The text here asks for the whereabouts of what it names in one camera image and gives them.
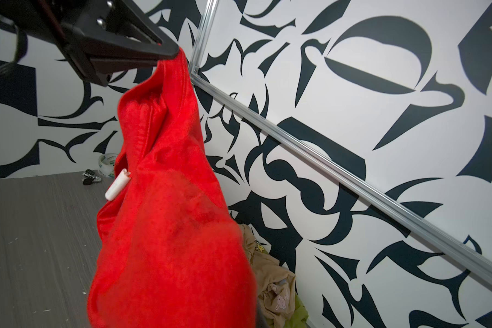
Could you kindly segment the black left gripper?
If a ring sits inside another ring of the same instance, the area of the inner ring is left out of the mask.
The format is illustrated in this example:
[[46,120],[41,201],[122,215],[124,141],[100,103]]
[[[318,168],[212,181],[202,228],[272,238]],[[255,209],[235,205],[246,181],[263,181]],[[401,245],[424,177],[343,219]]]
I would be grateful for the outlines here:
[[155,67],[179,46],[134,1],[0,1],[0,29],[16,36],[13,64],[28,38],[54,44],[84,81],[107,86],[114,72]]

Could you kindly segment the red cloth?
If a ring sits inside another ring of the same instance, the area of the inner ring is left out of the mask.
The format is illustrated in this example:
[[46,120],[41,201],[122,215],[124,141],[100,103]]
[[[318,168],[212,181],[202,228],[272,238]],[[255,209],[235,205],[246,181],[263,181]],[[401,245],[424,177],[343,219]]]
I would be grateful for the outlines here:
[[93,327],[254,327],[256,280],[204,149],[187,58],[118,105],[126,186],[98,212]]

